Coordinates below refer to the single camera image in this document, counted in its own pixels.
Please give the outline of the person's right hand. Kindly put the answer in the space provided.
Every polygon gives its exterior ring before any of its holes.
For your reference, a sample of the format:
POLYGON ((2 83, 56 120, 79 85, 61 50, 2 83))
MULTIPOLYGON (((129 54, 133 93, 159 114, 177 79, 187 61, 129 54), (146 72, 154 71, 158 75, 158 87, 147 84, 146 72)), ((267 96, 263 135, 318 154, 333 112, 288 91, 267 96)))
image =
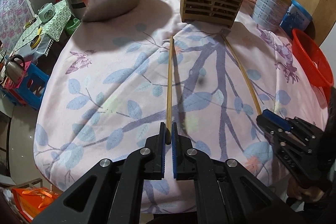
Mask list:
POLYGON ((317 202, 325 194, 320 188, 311 187, 304 189, 299 186, 293 177, 289 178, 287 187, 287 196, 304 202, 317 202))

